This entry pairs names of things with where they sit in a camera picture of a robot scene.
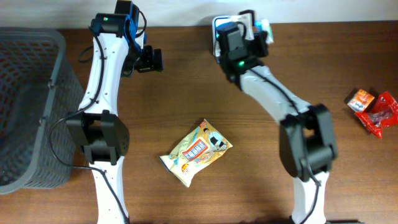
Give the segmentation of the teal tissue pack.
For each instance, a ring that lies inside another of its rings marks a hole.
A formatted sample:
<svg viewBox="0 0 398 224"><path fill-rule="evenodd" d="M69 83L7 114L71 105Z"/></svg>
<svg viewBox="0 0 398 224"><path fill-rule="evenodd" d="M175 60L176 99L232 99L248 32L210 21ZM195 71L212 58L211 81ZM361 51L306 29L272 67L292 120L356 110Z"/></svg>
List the teal tissue pack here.
<svg viewBox="0 0 398 224"><path fill-rule="evenodd" d="M266 32L267 33L267 38L266 38L267 44L274 43L274 36L273 36L271 24L267 19L256 20L254 22L254 26L258 32Z"/></svg>

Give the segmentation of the yellow snack bag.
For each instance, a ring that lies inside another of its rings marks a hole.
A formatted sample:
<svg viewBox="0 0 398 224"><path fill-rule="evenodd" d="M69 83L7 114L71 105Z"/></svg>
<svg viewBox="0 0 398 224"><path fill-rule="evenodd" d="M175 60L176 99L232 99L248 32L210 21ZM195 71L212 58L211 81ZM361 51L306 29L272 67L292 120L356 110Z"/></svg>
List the yellow snack bag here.
<svg viewBox="0 0 398 224"><path fill-rule="evenodd" d="M204 119L171 151L160 156L166 169L189 187L199 171L220 158L233 145Z"/></svg>

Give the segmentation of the red snack bag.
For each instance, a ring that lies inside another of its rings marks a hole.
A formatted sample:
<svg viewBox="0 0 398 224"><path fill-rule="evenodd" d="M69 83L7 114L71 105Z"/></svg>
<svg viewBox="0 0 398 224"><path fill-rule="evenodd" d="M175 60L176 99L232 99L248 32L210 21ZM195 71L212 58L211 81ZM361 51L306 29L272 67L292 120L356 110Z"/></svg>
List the red snack bag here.
<svg viewBox="0 0 398 224"><path fill-rule="evenodd" d="M382 139L382 130L397 125L397 101L388 92L380 94L370 112L355 112L366 129Z"/></svg>

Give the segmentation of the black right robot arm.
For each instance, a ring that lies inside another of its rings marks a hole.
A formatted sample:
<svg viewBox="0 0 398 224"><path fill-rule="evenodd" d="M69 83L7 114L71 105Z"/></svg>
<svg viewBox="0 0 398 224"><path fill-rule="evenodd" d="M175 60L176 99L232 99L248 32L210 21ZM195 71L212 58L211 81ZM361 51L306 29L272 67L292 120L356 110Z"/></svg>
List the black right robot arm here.
<svg viewBox="0 0 398 224"><path fill-rule="evenodd" d="M212 20L213 55L243 93L255 99L279 126L279 156L293 178L291 223L326 223L325 189L338 157L331 113L311 105L276 79L261 60L268 54L266 30L254 11Z"/></svg>

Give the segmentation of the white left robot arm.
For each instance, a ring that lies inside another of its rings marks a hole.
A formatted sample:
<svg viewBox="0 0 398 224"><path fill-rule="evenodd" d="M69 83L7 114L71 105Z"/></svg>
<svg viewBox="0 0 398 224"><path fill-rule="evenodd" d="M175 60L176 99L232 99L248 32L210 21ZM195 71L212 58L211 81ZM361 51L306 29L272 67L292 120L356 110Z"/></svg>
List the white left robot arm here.
<svg viewBox="0 0 398 224"><path fill-rule="evenodd" d="M162 52L147 45L138 26L143 12L132 1L118 1L112 14L98 13L89 26L93 59L78 112L66 119L75 144L92 171L98 203L98 223L129 223L124 202L123 162L129 130L118 116L122 77L134 71L161 72Z"/></svg>

